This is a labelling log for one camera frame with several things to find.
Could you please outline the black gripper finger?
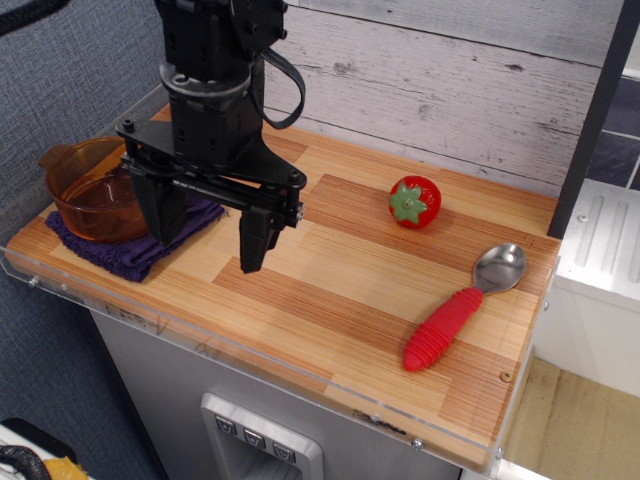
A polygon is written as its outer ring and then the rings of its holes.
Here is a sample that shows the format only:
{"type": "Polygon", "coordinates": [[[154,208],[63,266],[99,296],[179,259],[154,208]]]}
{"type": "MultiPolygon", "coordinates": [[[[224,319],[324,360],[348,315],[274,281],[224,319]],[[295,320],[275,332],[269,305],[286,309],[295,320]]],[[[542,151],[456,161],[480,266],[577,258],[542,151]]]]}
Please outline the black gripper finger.
{"type": "Polygon", "coordinates": [[[244,273],[255,273],[262,268],[266,253],[277,243],[279,226],[275,213],[264,206],[254,205],[242,212],[240,264],[244,273]]]}
{"type": "Polygon", "coordinates": [[[169,245],[187,223],[186,192],[169,179],[132,174],[131,181],[149,234],[160,244],[169,245]]]}

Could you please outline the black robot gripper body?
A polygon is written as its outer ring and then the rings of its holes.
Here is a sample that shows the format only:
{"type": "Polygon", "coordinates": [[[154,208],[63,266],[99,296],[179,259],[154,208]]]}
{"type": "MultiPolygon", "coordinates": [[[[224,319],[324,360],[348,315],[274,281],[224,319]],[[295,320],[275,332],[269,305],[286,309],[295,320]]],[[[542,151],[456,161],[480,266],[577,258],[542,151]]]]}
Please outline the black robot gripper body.
{"type": "Polygon", "coordinates": [[[275,213],[280,230],[299,223],[306,177],[266,145],[258,96],[172,92],[169,100],[170,121],[125,119],[118,127],[130,177],[169,179],[186,196],[241,213],[264,206],[275,213]]]}

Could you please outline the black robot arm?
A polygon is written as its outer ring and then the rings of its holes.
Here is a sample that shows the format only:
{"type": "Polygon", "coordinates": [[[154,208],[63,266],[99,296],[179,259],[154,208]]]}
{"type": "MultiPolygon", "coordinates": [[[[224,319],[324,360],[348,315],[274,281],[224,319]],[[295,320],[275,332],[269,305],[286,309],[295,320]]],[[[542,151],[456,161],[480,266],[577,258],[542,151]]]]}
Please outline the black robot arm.
{"type": "Polygon", "coordinates": [[[286,35],[283,1],[160,1],[160,77],[169,122],[125,121],[118,133],[134,196],[150,234],[171,243],[197,195],[241,214],[240,261],[262,267],[280,232],[302,216],[306,176],[265,143],[265,69],[295,84],[298,70],[273,46],[286,35]]]}

